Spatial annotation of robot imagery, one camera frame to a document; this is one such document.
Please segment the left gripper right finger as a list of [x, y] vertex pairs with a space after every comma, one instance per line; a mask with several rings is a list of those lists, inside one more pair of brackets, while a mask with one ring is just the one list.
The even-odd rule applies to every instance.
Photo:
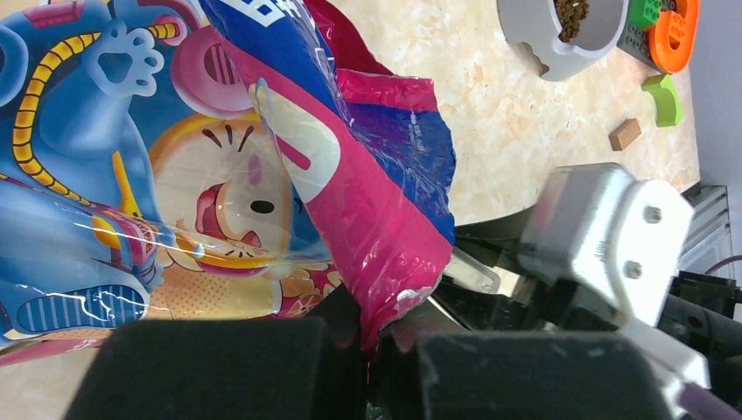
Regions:
[[387, 419], [668, 419], [649, 365], [613, 332], [471, 332], [432, 299], [382, 333]]

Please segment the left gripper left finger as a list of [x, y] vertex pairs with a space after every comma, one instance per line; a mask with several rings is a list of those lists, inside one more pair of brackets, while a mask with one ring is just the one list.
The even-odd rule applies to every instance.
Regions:
[[302, 318], [137, 321], [97, 352], [68, 419], [362, 419], [360, 308], [338, 288]]

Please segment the colourful pet food bag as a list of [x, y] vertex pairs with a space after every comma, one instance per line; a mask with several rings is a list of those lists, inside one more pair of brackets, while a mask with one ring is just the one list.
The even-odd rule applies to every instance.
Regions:
[[452, 262], [455, 166], [327, 1], [2, 2], [1, 362], [341, 285], [374, 351]]

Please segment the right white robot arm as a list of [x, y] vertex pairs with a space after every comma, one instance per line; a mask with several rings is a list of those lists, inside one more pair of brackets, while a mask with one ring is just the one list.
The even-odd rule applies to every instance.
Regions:
[[657, 327], [692, 217], [666, 181], [615, 163], [557, 167], [517, 251], [538, 278], [574, 281], [616, 311], [612, 323], [640, 349], [674, 419], [686, 413], [686, 385], [711, 386], [706, 358]]

